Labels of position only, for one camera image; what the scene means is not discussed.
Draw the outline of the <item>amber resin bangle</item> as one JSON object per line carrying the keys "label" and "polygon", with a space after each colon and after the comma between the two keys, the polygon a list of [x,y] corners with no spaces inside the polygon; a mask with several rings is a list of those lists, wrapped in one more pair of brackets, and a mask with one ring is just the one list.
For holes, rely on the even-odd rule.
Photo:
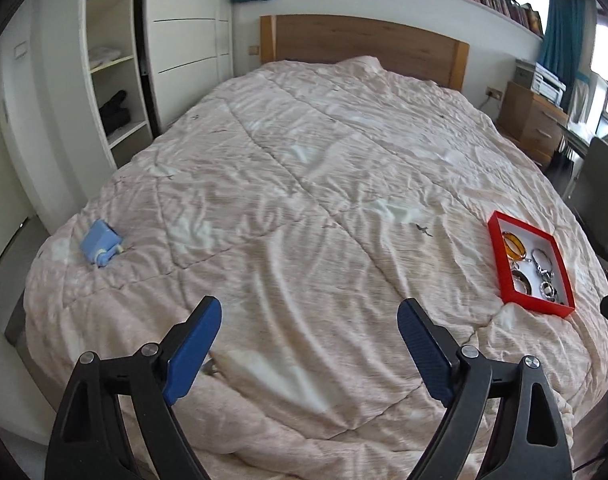
{"label": "amber resin bangle", "polygon": [[512,261],[523,261],[527,257],[527,248],[520,237],[511,232],[502,232],[502,242],[508,258]]}

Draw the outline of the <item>thin dark metal bangle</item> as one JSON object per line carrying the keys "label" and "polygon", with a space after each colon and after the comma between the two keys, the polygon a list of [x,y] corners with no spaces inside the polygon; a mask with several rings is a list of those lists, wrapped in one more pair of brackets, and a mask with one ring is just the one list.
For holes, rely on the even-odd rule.
{"label": "thin dark metal bangle", "polygon": [[553,262],[551,258],[542,249],[536,247],[532,250],[532,262],[535,264],[541,281],[551,283],[553,281]]}

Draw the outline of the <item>red jewelry box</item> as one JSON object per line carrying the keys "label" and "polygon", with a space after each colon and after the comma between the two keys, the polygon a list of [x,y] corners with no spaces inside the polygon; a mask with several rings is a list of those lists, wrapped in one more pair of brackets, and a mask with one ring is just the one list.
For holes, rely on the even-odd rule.
{"label": "red jewelry box", "polygon": [[[567,318],[571,315],[575,311],[575,299],[555,238],[499,210],[492,213],[487,226],[502,300],[506,304],[512,302],[528,311],[554,315],[558,318]],[[508,258],[502,242],[502,232],[511,232],[520,237],[527,248],[525,260],[515,262]],[[532,262],[532,250],[536,247],[542,249],[553,262],[551,283],[541,281],[537,274],[535,264]],[[520,270],[527,276],[532,285],[532,295],[520,294],[513,288],[512,270]]]}

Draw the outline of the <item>dark brown bangle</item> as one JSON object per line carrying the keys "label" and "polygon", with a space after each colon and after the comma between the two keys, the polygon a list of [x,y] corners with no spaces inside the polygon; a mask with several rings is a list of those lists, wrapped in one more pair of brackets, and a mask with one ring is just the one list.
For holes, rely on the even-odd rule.
{"label": "dark brown bangle", "polygon": [[513,288],[523,295],[532,295],[532,285],[527,276],[520,270],[512,270],[511,276],[513,280]]}

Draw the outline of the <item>dark desk chair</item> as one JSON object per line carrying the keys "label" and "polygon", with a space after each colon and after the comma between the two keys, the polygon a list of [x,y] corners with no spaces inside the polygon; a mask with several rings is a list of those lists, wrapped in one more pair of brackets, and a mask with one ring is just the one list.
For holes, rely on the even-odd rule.
{"label": "dark desk chair", "polygon": [[602,139],[591,140],[568,204],[592,249],[608,264],[608,144]]}

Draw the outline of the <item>blue small device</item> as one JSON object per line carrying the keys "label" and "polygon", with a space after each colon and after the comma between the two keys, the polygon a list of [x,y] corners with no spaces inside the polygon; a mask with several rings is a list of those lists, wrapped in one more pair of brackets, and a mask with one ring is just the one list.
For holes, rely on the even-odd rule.
{"label": "blue small device", "polygon": [[80,243],[80,251],[89,263],[105,268],[115,256],[124,252],[122,243],[123,237],[104,220],[97,220]]}

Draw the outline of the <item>wooden dresser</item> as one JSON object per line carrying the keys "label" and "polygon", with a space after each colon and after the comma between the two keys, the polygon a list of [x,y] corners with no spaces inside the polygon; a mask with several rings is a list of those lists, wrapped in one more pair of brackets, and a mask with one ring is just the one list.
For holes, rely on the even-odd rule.
{"label": "wooden dresser", "polygon": [[509,81],[496,125],[541,169],[550,166],[563,139],[567,115],[543,96]]}

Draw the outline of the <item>white printer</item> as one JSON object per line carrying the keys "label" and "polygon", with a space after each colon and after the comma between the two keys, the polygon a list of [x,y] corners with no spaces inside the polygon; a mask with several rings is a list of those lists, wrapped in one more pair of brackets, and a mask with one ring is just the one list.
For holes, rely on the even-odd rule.
{"label": "white printer", "polygon": [[513,81],[560,107],[566,85],[539,63],[516,60]]}

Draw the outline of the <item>teal curtain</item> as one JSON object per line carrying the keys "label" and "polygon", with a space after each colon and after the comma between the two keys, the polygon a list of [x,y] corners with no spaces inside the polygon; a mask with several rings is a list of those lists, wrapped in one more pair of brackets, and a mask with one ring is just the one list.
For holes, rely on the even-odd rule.
{"label": "teal curtain", "polygon": [[584,34],[593,11],[592,0],[549,0],[548,21],[538,63],[565,84],[561,107],[568,112],[578,81],[588,84],[587,70],[581,65]]}

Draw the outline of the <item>wooden headboard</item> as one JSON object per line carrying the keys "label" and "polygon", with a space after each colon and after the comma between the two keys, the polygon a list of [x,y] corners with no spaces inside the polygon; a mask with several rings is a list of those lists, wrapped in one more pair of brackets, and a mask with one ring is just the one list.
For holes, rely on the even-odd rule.
{"label": "wooden headboard", "polygon": [[264,15],[259,58],[333,64],[373,56],[385,70],[460,91],[470,46],[437,32],[373,18],[330,14]]}

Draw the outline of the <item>pink quilted bedspread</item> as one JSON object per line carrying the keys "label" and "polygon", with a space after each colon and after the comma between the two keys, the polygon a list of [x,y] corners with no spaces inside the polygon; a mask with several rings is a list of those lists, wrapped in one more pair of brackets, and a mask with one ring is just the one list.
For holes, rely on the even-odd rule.
{"label": "pink quilted bedspread", "polygon": [[[487,222],[552,235],[567,318],[506,304]],[[104,220],[124,252],[80,243]],[[27,348],[63,388],[223,307],[212,370],[175,408],[215,479],[404,479],[444,410],[398,332],[415,298],[490,359],[537,356],[573,430],[608,389],[602,266],[549,180],[462,94],[375,58],[280,62],[205,96],[46,240]]]}

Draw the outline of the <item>open white shelf unit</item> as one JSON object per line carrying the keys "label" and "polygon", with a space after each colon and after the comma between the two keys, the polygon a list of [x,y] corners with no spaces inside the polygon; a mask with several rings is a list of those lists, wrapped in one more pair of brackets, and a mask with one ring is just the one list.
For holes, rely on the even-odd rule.
{"label": "open white shelf unit", "polygon": [[89,78],[100,136],[121,167],[152,142],[141,88],[135,0],[83,0]]}

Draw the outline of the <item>white wardrobe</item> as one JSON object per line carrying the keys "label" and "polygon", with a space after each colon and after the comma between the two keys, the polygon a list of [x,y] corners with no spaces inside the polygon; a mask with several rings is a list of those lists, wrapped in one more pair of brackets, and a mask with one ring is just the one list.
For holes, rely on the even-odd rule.
{"label": "white wardrobe", "polygon": [[233,76],[230,0],[144,0],[159,130]]}

